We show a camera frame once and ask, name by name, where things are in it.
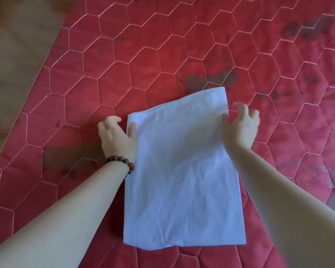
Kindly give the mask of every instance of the folded garment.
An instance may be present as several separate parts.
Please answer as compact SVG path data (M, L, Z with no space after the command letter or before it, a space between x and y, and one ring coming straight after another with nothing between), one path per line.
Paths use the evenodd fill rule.
M138 156L125 179L124 243L146 250L173 245L245 244L238 175L221 141L224 87L128 116Z

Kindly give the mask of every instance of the person's left arm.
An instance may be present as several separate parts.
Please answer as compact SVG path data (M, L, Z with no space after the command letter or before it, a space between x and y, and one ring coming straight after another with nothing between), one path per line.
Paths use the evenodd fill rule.
M98 124L106 157L134 162L136 124L127 136L119 117ZM129 171L125 163L104 165L71 193L48 208L0 245L0 268L77 268L98 226Z

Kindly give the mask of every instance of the person's right arm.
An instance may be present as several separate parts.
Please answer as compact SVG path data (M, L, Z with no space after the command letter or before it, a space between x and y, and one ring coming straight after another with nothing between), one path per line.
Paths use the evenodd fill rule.
M234 105L234 122L222 116L223 143L273 243L290 268L335 267L335 212L251 150L259 112Z

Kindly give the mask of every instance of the person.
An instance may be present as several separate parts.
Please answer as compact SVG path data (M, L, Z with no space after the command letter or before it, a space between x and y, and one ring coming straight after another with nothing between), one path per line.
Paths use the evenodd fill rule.
M335 212L251 150L259 112L244 103L234 105L234 122L222 115L222 141L273 243L289 267L335 267ZM120 121L107 117L98 124L104 154L134 162L136 124L126 135ZM104 165L3 242L0 268L78 267L128 171L122 162Z

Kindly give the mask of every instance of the beaded bracelet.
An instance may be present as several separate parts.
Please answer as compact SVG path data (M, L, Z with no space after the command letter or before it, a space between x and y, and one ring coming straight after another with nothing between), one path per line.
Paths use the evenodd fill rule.
M129 162L128 159L124 159L124 157L120 156L110 156L107 158L107 161L105 161L105 163L111 162L111 161L119 161L119 162L123 162L125 164L128 165L129 167L129 172L128 174L131 174L133 172L133 170L135 169L134 163Z

